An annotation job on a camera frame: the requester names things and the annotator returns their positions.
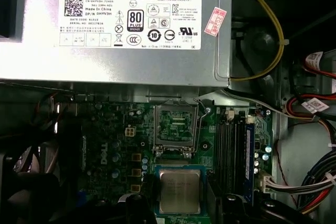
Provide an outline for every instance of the dell logo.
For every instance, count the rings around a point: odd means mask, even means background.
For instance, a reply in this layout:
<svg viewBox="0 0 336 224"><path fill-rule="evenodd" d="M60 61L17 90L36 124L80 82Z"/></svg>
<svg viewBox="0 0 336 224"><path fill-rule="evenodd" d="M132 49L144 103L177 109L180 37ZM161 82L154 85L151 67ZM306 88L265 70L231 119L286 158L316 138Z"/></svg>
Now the dell logo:
<svg viewBox="0 0 336 224"><path fill-rule="evenodd" d="M102 164L102 165L107 165L107 147L108 147L108 143L101 144L100 164Z"/></svg>
<svg viewBox="0 0 336 224"><path fill-rule="evenodd" d="M178 35L187 35L187 36L197 36L198 33L193 33L193 28L190 27L181 27L180 28L180 33Z"/></svg>

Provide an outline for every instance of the cable tie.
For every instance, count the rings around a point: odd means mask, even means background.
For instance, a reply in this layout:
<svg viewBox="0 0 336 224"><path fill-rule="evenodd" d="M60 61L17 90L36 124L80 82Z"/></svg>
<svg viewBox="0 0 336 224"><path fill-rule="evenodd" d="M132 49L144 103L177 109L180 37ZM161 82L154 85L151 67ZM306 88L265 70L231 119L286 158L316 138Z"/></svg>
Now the cable tie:
<svg viewBox="0 0 336 224"><path fill-rule="evenodd" d="M312 118L312 122L318 122L321 118L317 115L314 115L313 118Z"/></svg>
<svg viewBox="0 0 336 224"><path fill-rule="evenodd" d="M289 39L283 39L279 41L279 45L282 45L282 46L289 45Z"/></svg>
<svg viewBox="0 0 336 224"><path fill-rule="evenodd" d="M326 178L330 180L334 186L336 186L336 181L330 173L326 173Z"/></svg>

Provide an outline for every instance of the fan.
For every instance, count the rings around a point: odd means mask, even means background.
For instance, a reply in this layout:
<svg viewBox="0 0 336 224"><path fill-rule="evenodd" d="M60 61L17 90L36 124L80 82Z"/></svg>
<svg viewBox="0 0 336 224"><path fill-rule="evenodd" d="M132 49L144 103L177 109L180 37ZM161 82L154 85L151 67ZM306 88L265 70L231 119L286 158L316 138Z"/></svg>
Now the fan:
<svg viewBox="0 0 336 224"><path fill-rule="evenodd" d="M46 173L40 171L38 146L53 140L52 130L29 130L0 144L0 222L46 223L56 210L59 181L53 175L58 149Z"/></svg>

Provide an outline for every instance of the metal case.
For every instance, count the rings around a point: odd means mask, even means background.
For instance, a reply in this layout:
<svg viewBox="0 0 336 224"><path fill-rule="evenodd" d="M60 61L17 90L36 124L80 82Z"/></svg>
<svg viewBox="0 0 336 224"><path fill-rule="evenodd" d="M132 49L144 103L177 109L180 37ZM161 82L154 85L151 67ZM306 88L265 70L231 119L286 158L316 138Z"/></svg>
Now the metal case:
<svg viewBox="0 0 336 224"><path fill-rule="evenodd" d="M227 11L200 50L60 48L59 0L17 0L16 28L0 38L0 78L224 87L230 68L232 0L203 0L202 31L214 7Z"/></svg>

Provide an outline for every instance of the ram slot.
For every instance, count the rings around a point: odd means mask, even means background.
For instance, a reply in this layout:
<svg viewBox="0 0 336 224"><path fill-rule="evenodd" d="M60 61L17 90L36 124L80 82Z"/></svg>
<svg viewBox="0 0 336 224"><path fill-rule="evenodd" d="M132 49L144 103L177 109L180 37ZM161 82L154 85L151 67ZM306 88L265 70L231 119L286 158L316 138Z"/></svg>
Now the ram slot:
<svg viewBox="0 0 336 224"><path fill-rule="evenodd" d="M243 192L245 120L236 116L217 126L215 174L223 193Z"/></svg>

